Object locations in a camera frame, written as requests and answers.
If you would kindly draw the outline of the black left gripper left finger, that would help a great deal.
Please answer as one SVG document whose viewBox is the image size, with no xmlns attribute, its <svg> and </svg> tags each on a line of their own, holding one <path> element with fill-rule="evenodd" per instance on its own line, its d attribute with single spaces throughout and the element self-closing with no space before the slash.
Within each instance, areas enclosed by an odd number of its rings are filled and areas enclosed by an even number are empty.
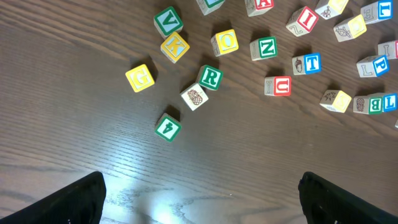
<svg viewBox="0 0 398 224">
<path fill-rule="evenodd" d="M 1 219 L 1 224 L 99 224 L 106 185 L 95 171 L 32 205 Z"/>
</svg>

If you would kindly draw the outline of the green letter N block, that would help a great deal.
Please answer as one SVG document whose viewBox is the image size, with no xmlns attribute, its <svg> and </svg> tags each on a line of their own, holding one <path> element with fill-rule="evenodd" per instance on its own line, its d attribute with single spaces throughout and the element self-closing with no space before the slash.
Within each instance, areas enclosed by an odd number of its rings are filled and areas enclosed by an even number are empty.
<svg viewBox="0 0 398 224">
<path fill-rule="evenodd" d="M 277 41 L 274 36 L 262 37 L 254 40 L 249 44 L 249 48 L 252 61 L 273 58 L 278 54 Z"/>
</svg>

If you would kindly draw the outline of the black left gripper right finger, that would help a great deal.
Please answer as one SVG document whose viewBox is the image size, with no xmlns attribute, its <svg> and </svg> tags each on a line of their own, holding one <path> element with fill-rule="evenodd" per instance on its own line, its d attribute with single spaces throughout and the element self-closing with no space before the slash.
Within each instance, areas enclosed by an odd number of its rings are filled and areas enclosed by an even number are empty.
<svg viewBox="0 0 398 224">
<path fill-rule="evenodd" d="M 397 224 L 395 215 L 313 172 L 303 174 L 298 191 L 303 214 L 308 223 Z"/>
</svg>

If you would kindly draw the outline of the red letter E block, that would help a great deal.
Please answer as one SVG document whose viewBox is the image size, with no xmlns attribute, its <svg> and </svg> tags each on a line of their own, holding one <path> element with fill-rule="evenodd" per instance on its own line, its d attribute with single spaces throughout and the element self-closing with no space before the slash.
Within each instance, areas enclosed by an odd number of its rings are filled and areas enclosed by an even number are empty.
<svg viewBox="0 0 398 224">
<path fill-rule="evenodd" d="M 393 60 L 398 58 L 397 52 L 398 40 L 393 40 L 377 45 L 377 52 L 379 55 L 385 55 L 388 60 Z"/>
</svg>

